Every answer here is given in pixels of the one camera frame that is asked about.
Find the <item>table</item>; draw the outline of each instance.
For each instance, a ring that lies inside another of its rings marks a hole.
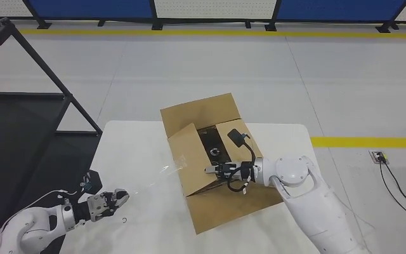
[[[299,153],[317,165],[303,125],[247,126],[271,161]],[[318,253],[284,203],[196,235],[162,122],[109,122],[91,169],[103,191],[123,188],[130,199],[113,217],[69,232],[61,254]],[[302,187],[312,186],[308,178]]]

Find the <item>wire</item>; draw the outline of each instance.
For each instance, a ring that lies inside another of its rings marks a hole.
[[[68,195],[71,195],[71,196],[73,196],[73,195],[75,195],[75,194],[77,193],[77,191],[75,191],[74,193],[69,193],[69,192],[64,191],[64,190],[51,190],[51,191],[48,192],[47,194],[43,195],[43,196],[40,197],[39,199],[35,200],[34,202],[32,202],[31,204],[29,204],[28,206],[24,207],[23,209],[21,209],[20,211],[16,212],[15,214],[13,214],[11,217],[9,217],[9,219],[6,220],[6,222],[3,224],[3,226],[1,226],[0,233],[3,232],[3,230],[4,230],[4,228],[6,227],[7,223],[8,223],[12,218],[14,218],[17,214],[19,214],[19,213],[22,212],[23,210],[29,208],[30,206],[32,206],[32,205],[35,204],[36,202],[40,201],[40,200],[43,199],[44,197],[46,197],[46,196],[48,196],[49,194],[54,193],[54,192],[63,192],[63,193],[66,193],[66,194],[68,194]]]
[[[385,185],[385,187],[386,187],[386,189],[388,190],[389,194],[391,194],[392,198],[396,201],[396,203],[398,203],[398,205],[399,205],[400,207],[402,207],[403,210],[406,211],[406,208],[404,208],[404,207],[399,203],[399,201],[394,197],[394,195],[392,194],[392,192],[389,190],[388,186],[386,185],[385,178],[383,177],[383,172],[382,172],[382,161],[379,161],[379,169],[381,170],[381,176],[382,176],[383,184]],[[391,173],[392,177],[395,179],[396,183],[398,184],[398,181],[397,181],[396,178],[393,176],[393,174],[392,174],[392,172],[391,172],[390,169],[389,169],[389,172]]]
[[[228,176],[228,178],[227,178],[227,187],[231,190],[231,191],[234,191],[234,192],[240,192],[240,191],[242,191],[242,190],[244,190],[247,186],[248,186],[248,184],[249,184],[249,181],[251,180],[251,168],[252,168],[252,166],[254,165],[254,163],[255,163],[255,153],[254,153],[254,151],[253,151],[253,149],[249,146],[249,145],[247,145],[247,143],[246,142],[244,142],[243,143],[243,145],[245,146],[245,147],[247,147],[247,149],[250,151],[250,153],[251,153],[251,165],[250,165],[250,167],[249,167],[249,177],[248,177],[248,179],[247,179],[247,182],[245,183],[245,184],[243,184],[240,188],[238,188],[238,189],[236,189],[236,188],[234,188],[234,187],[232,187],[231,186],[231,181],[232,181],[232,177],[238,172],[238,171],[240,171],[241,169],[242,169],[242,167],[240,166],[240,167],[238,167],[238,168],[236,168],[235,170],[233,170],[232,172],[231,172],[231,174]]]
[[[397,180],[396,177],[393,175],[393,173],[392,173],[391,169],[389,168],[388,164],[386,164],[385,161],[383,161],[383,163],[384,163],[385,166],[388,168],[389,173],[391,173],[393,179],[395,179],[396,185],[398,186],[398,189],[399,189],[400,193],[402,193],[402,196],[403,196],[404,198],[406,198],[406,195],[403,193],[402,188],[400,188],[400,185],[399,185],[399,183],[398,183],[398,180]]]

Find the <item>box flap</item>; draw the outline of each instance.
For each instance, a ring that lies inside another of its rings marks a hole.
[[[168,138],[190,123],[199,130],[241,118],[231,93],[161,109],[160,114]]]
[[[193,123],[168,138],[168,142],[186,196],[217,180],[215,174],[204,173],[211,162]]]
[[[226,185],[186,198],[196,234],[282,202],[275,188],[250,183],[247,194]]]
[[[237,129],[240,133],[247,133],[251,139],[246,138],[246,142],[249,146],[252,147],[252,149],[255,152],[256,157],[261,158],[262,153],[259,150],[258,146],[255,143],[254,137],[251,135],[249,132],[246,124],[243,122],[243,120],[238,119],[226,123],[220,123],[216,124],[218,133],[220,134],[221,140],[224,143],[224,146],[226,147],[227,153],[230,156],[230,159],[232,161],[250,161],[251,160],[251,153],[249,150],[242,146],[242,147],[237,147],[232,140],[227,136],[227,134],[232,130],[232,129]]]

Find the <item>yellow tape stripe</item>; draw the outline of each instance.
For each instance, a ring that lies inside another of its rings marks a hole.
[[[313,147],[385,147],[406,148],[406,138],[312,137]]]
[[[353,37],[406,39],[406,34],[380,34],[378,32],[267,32],[249,30],[37,30],[21,29],[23,34],[51,34],[58,36],[292,36],[292,37]]]

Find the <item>blue partition panel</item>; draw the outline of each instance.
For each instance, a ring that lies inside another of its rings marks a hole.
[[[282,0],[279,20],[389,20],[404,0]]]
[[[152,18],[148,0],[30,0],[40,17]]]

